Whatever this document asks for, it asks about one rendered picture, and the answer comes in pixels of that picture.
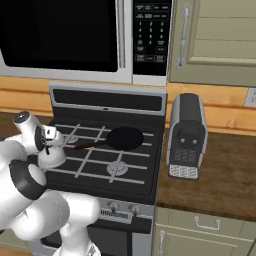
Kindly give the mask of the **grey and black coffee machine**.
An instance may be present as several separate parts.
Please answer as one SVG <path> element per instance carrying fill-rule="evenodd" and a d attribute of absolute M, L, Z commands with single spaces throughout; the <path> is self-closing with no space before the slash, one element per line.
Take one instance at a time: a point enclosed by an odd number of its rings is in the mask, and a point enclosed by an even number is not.
<path fill-rule="evenodd" d="M 196 181 L 208 140 L 208 127 L 201 98 L 193 93 L 175 97 L 170 115 L 166 153 L 168 176 Z"/>

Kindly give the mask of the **silver and black microwave oven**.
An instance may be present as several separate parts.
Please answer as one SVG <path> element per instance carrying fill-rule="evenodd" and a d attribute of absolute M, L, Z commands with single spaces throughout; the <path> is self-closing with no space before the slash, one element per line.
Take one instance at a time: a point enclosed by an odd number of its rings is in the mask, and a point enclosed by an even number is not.
<path fill-rule="evenodd" d="M 167 83 L 173 0 L 133 0 L 133 76 L 131 83 Z"/>

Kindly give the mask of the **black microwave door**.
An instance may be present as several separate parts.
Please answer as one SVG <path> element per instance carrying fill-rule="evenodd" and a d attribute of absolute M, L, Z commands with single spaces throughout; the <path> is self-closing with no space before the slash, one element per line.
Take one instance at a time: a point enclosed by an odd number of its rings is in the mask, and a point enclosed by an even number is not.
<path fill-rule="evenodd" d="M 116 0 L 0 0 L 0 76 L 131 83 L 133 0 L 124 0 L 125 68 Z"/>

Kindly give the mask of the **olive green base cupboard door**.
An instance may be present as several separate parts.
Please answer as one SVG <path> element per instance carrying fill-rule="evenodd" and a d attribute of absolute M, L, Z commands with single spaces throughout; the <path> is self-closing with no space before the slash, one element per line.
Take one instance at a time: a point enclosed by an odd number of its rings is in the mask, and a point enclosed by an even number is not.
<path fill-rule="evenodd" d="M 217 236 L 155 225 L 153 255 L 158 256 L 160 230 L 166 232 L 163 256 L 256 256 L 253 240 Z"/>
<path fill-rule="evenodd" d="M 11 230 L 5 230 L 0 234 L 0 246 L 23 252 L 30 251 L 26 242 L 17 238 Z"/>

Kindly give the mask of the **black and silver stove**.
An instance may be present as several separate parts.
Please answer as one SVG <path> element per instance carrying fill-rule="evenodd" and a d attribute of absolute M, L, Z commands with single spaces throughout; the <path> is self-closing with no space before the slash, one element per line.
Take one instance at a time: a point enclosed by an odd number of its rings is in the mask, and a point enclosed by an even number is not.
<path fill-rule="evenodd" d="M 160 169 L 167 94 L 164 89 L 51 82 L 54 118 L 63 135 L 64 164 L 46 171 L 51 190 L 88 194 L 99 199 L 98 220 L 130 224 L 133 217 L 152 221 Z M 79 144 L 102 141 L 118 127 L 140 130 L 144 141 L 132 151 L 107 145 L 76 151 Z M 110 201 L 119 204 L 113 213 Z M 134 216 L 129 207 L 138 205 Z"/>

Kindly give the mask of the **grey wall socket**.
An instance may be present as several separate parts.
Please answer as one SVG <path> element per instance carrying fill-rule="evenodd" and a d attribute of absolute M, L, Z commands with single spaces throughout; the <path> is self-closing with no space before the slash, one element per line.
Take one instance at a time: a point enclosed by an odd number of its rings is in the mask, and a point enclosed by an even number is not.
<path fill-rule="evenodd" d="M 256 107 L 256 88 L 249 88 L 245 98 L 246 107 Z"/>

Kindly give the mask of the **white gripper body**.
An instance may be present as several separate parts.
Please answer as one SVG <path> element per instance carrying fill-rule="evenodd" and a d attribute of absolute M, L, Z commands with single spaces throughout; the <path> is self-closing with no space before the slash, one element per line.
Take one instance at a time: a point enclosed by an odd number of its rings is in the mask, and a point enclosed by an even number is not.
<path fill-rule="evenodd" d="M 50 169 L 62 165 L 66 161 L 64 150 L 59 146 L 47 146 L 38 154 L 38 166 Z"/>

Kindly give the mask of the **olive green wall cupboard door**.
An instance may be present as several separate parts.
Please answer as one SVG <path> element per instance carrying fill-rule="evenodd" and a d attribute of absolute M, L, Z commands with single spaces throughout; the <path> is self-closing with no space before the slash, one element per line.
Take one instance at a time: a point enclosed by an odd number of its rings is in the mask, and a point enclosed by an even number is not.
<path fill-rule="evenodd" d="M 185 3 L 192 13 L 179 70 Z M 256 0 L 175 0 L 169 80 L 256 87 Z"/>

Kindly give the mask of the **black oven door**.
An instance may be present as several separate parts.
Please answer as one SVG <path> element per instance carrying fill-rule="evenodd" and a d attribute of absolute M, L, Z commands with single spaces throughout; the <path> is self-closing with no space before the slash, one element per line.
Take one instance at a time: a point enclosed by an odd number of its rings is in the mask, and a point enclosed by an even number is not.
<path fill-rule="evenodd" d="M 97 220 L 88 234 L 102 256 L 151 256 L 150 219 L 133 217 L 130 224 Z"/>

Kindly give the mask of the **olive green drawer front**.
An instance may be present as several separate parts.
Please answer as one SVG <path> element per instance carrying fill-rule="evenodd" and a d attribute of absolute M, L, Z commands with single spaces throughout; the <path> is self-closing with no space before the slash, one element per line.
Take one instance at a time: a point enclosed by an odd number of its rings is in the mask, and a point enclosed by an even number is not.
<path fill-rule="evenodd" d="M 215 221 L 217 219 L 221 220 L 220 229 L 218 231 L 211 231 L 198 228 L 194 222 L 195 216 L 199 216 L 199 223 L 206 226 L 214 227 Z M 232 237 L 245 240 L 256 239 L 256 222 L 249 222 L 245 220 L 230 219 L 220 216 L 157 207 L 156 223 L 182 230 L 192 230 L 193 232 L 214 234 L 223 237 Z"/>

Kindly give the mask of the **silver stove knob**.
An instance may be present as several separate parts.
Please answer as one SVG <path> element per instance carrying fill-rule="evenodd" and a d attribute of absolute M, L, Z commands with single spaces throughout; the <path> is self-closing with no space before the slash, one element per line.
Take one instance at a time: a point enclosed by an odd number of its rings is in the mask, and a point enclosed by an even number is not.
<path fill-rule="evenodd" d="M 109 208 L 111 209 L 111 211 L 112 211 L 113 213 L 115 213 L 116 211 L 119 210 L 119 204 L 118 204 L 117 202 L 115 202 L 115 201 L 110 201 L 110 202 L 108 203 L 108 206 L 109 206 Z"/>
<path fill-rule="evenodd" d="M 134 216 L 138 216 L 141 213 L 141 209 L 138 205 L 131 205 L 129 209 Z"/>

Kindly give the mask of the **black frying pan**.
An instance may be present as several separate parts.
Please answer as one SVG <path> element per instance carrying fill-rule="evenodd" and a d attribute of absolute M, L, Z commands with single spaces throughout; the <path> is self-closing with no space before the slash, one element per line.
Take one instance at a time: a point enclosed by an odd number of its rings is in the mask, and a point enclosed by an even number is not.
<path fill-rule="evenodd" d="M 130 151 L 139 147 L 144 141 L 144 136 L 140 130 L 133 127 L 119 127 L 111 130 L 107 138 L 103 141 L 77 145 L 74 150 L 109 145 L 111 148 L 119 151 Z"/>

